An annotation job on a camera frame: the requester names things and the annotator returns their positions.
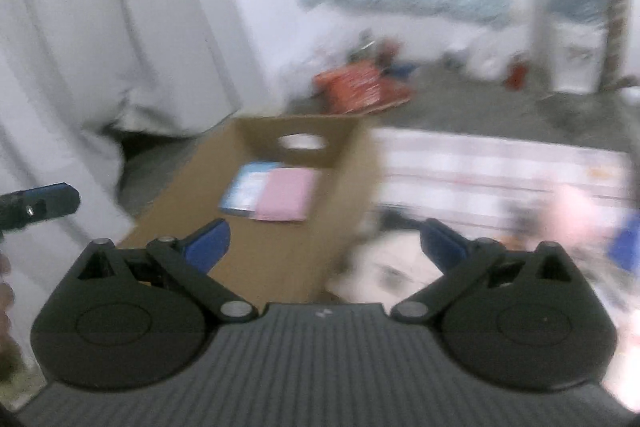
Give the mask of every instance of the white curtain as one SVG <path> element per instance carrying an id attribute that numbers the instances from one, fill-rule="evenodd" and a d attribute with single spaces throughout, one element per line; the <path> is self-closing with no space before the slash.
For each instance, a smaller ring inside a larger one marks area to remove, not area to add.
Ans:
<path id="1" fill-rule="evenodd" d="M 70 218 L 11 233 L 14 337 L 93 237 L 121 239 L 119 144 L 105 127 L 186 136 L 229 115 L 198 0 L 0 0 L 0 193 L 68 182 Z"/>

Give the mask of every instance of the blue booklet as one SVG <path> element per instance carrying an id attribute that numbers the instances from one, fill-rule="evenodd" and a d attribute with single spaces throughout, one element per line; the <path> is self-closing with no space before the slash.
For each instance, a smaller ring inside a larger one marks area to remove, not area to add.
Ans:
<path id="1" fill-rule="evenodd" d="M 267 185 L 269 173 L 280 166 L 279 162 L 244 164 L 220 201 L 220 210 L 227 214 L 251 216 Z"/>

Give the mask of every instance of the box handle hole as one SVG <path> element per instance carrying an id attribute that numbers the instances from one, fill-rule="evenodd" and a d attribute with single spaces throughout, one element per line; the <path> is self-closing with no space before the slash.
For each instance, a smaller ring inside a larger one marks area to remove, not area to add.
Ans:
<path id="1" fill-rule="evenodd" d="M 326 147 L 326 140 L 317 134 L 296 133 L 278 139 L 285 149 L 318 151 Z"/>

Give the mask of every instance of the red bottle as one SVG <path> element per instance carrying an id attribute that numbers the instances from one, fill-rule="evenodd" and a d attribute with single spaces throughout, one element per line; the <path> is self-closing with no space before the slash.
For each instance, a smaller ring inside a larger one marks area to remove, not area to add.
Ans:
<path id="1" fill-rule="evenodd" d="M 504 87 L 508 90 L 520 91 L 526 82 L 529 73 L 529 61 L 524 54 L 516 55 L 509 64 L 509 76 L 504 81 Z"/>

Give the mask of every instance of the red package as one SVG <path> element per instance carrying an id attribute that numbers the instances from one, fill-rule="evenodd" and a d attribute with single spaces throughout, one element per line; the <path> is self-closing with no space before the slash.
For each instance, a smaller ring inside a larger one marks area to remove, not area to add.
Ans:
<path id="1" fill-rule="evenodd" d="M 316 86 L 324 92 L 330 112 L 365 114 L 404 104 L 411 99 L 409 87 L 382 72 L 373 62 L 362 61 L 316 75 Z"/>

